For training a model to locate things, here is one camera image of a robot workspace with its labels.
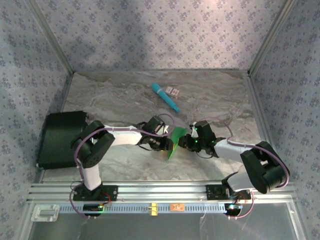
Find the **gray marble table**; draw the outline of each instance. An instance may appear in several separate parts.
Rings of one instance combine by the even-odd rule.
[[[180,90],[175,100],[179,113],[152,91],[152,83]],[[236,70],[75,73],[64,111],[78,110],[87,112],[91,120],[120,127],[148,121],[160,113],[173,115],[176,125],[182,127],[205,117],[219,117],[231,127],[235,141],[260,140],[245,80]],[[163,119],[171,124],[166,116]],[[220,122],[212,122],[211,128],[217,137],[229,136]],[[221,180],[243,165],[230,159],[203,159],[182,148],[167,162],[165,152],[121,145],[110,148],[99,167],[103,181],[159,181]],[[43,181],[79,178],[74,167],[46,170]]]

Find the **robotic arm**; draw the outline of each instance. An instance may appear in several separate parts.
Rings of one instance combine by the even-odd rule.
[[[156,133],[165,129],[165,123],[158,116],[149,122],[142,122],[129,127],[111,127],[103,125],[100,121],[92,122],[81,134],[71,142],[71,148],[80,162],[80,174],[84,181],[84,188],[88,195],[101,194],[102,181],[99,175],[98,163],[111,146],[149,144],[152,150],[168,150],[173,142],[163,135]],[[273,148],[265,141],[253,147],[231,145],[224,137],[216,137],[207,121],[200,121],[190,126],[192,134],[181,137],[178,145],[191,152],[205,152],[216,158],[226,158],[244,164],[246,172],[235,172],[222,180],[222,185],[230,192],[257,189],[266,194],[279,186],[286,178],[285,169],[273,159],[272,153],[279,158]]]

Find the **patterned wallpaper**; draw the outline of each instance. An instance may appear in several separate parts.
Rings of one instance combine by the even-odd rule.
[[[247,70],[284,0],[38,0],[75,71]]]
[[[12,239],[45,116],[60,110],[67,72],[24,1],[0,0],[0,239]]]
[[[272,137],[320,239],[320,0],[298,0],[254,82]]]

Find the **black case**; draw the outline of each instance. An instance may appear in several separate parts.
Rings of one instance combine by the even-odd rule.
[[[44,121],[37,166],[43,169],[75,167],[71,141],[87,126],[84,111],[49,114]]]

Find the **teal marker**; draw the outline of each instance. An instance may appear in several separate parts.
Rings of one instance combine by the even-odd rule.
[[[177,113],[180,112],[180,109],[177,107],[175,102],[161,89],[161,87],[158,84],[153,83],[151,88],[166,102],[166,104],[173,108]]]

